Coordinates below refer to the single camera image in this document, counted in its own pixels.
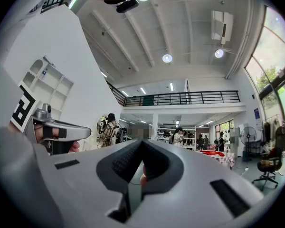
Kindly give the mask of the table with patterned cloth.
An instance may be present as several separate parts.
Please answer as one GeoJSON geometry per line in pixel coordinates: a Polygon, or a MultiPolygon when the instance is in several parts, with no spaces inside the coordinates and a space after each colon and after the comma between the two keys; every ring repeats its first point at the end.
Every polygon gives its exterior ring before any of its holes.
{"type": "Polygon", "coordinates": [[[232,169],[235,164],[235,156],[234,153],[230,152],[219,152],[219,151],[212,151],[212,150],[202,150],[198,151],[206,156],[213,158],[214,160],[218,161],[220,164],[232,169]]]}

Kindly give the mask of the person's left hand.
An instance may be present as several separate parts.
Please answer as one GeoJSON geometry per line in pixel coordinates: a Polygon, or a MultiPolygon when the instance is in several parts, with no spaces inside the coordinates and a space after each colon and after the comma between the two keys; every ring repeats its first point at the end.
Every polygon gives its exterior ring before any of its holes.
{"type": "MultiPolygon", "coordinates": [[[[34,126],[36,141],[39,144],[46,146],[45,137],[59,137],[59,128],[53,128],[49,126],[44,126],[42,124],[36,124],[34,126]]],[[[70,147],[69,152],[79,152],[80,144],[78,141],[74,141],[70,147]]]]}

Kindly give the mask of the white ceiling air conditioner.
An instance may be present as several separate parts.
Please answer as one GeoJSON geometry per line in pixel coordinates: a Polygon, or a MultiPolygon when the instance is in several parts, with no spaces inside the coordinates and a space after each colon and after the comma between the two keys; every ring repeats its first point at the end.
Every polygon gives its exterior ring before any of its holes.
{"type": "Polygon", "coordinates": [[[233,28],[233,15],[228,12],[211,11],[211,39],[222,45],[230,41],[233,28]]]}

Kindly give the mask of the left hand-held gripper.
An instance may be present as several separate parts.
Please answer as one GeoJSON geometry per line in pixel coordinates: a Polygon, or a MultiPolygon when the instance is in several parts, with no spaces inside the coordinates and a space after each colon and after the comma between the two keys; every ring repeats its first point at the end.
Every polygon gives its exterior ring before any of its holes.
{"type": "Polygon", "coordinates": [[[74,142],[91,135],[91,129],[88,127],[54,119],[51,105],[42,104],[23,81],[19,82],[18,87],[23,95],[14,110],[11,122],[32,143],[44,145],[49,155],[69,153],[74,142]]]}

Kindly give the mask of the black office chair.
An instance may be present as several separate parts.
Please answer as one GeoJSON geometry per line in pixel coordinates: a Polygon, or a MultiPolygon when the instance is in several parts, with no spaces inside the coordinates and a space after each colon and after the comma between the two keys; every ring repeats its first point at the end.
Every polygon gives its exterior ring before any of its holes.
{"type": "Polygon", "coordinates": [[[280,126],[275,132],[275,144],[270,153],[257,163],[257,168],[263,174],[258,178],[253,180],[251,183],[264,181],[262,191],[265,188],[267,182],[275,184],[274,189],[278,187],[278,182],[276,181],[276,172],[279,171],[283,165],[282,155],[285,151],[285,128],[280,126]]]}

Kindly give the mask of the large glass window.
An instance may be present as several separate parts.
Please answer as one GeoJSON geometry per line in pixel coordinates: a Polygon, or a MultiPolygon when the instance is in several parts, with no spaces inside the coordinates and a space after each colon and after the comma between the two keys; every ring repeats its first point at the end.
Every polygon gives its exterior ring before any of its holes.
{"type": "Polygon", "coordinates": [[[265,7],[262,29],[245,67],[256,87],[265,119],[280,114],[285,127],[285,20],[265,7]]]}

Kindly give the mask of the clothes rack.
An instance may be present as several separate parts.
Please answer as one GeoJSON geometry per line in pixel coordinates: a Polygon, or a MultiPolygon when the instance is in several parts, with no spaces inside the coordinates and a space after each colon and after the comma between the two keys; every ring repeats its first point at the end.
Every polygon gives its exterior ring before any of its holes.
{"type": "Polygon", "coordinates": [[[275,114],[262,122],[263,125],[263,141],[270,149],[272,149],[276,142],[276,131],[283,126],[283,121],[280,114],[275,114]]]}

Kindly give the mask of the person's white clothed body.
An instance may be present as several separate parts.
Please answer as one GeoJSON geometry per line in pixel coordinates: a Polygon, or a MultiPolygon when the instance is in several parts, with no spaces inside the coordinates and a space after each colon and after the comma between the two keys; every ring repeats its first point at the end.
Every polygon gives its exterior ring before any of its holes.
{"type": "Polygon", "coordinates": [[[103,150],[49,156],[8,126],[23,96],[21,76],[35,56],[46,55],[74,81],[61,119],[92,127],[121,107],[102,77],[78,17],[67,7],[31,17],[35,2],[16,0],[0,24],[0,186],[13,205],[14,228],[132,228],[110,217],[122,195],[108,190],[96,173],[103,150]]]}

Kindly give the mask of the blue wall poster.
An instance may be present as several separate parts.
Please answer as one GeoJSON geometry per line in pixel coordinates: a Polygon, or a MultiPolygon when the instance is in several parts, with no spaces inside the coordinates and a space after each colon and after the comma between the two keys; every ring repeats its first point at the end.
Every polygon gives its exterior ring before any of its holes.
{"type": "Polygon", "coordinates": [[[256,126],[259,127],[261,125],[261,117],[258,108],[254,109],[254,115],[256,120],[256,126]]]}

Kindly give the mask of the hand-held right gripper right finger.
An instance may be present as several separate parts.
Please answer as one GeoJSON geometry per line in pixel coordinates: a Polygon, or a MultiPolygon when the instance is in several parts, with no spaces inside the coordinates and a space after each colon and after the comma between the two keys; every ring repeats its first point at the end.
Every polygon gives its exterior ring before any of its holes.
{"type": "Polygon", "coordinates": [[[142,195],[170,191],[184,173],[183,161],[176,154],[147,140],[142,141],[142,162],[147,179],[142,195]]]}

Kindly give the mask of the white storage rack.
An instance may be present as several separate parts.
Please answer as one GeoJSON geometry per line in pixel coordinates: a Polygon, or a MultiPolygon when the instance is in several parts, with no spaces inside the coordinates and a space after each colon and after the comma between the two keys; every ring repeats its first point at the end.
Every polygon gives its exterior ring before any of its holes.
{"type": "MultiPolygon", "coordinates": [[[[163,142],[163,143],[169,143],[173,144],[171,141],[171,138],[175,132],[175,128],[169,129],[169,128],[158,128],[156,140],[163,142]]],[[[184,129],[180,134],[181,142],[178,143],[179,147],[182,147],[184,149],[188,149],[191,151],[196,150],[196,138],[194,136],[195,131],[193,129],[184,129]]]]}

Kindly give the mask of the person's right hand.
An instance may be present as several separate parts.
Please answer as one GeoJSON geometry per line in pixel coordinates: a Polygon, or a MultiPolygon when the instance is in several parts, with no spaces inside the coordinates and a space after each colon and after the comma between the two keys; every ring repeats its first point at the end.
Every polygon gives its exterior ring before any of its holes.
{"type": "Polygon", "coordinates": [[[148,182],[147,177],[146,177],[146,168],[143,166],[143,174],[140,177],[140,185],[144,186],[148,182]]]}

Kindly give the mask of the black balcony railing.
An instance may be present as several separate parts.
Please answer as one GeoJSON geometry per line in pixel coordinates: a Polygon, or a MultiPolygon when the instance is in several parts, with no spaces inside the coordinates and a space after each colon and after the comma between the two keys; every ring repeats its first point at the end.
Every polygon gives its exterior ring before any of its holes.
{"type": "Polygon", "coordinates": [[[129,97],[115,88],[112,84],[107,84],[119,105],[123,107],[200,105],[241,102],[237,90],[180,92],[129,97]]]}

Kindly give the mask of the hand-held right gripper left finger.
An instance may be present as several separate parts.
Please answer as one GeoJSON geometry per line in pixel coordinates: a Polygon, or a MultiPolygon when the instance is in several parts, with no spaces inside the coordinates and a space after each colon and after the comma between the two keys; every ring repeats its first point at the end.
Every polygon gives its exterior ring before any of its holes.
{"type": "Polygon", "coordinates": [[[128,143],[98,162],[97,176],[108,190],[119,193],[128,192],[128,184],[142,162],[141,144],[141,140],[128,143]]]}

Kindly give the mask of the black standing fan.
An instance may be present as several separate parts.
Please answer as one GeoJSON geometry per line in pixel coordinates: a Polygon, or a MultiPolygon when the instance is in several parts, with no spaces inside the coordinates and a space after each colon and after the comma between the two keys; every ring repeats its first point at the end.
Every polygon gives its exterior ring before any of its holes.
{"type": "Polygon", "coordinates": [[[257,139],[256,130],[253,127],[247,126],[243,129],[240,134],[240,140],[244,144],[244,153],[243,153],[243,161],[250,161],[249,153],[252,147],[252,143],[254,143],[257,139]]]}

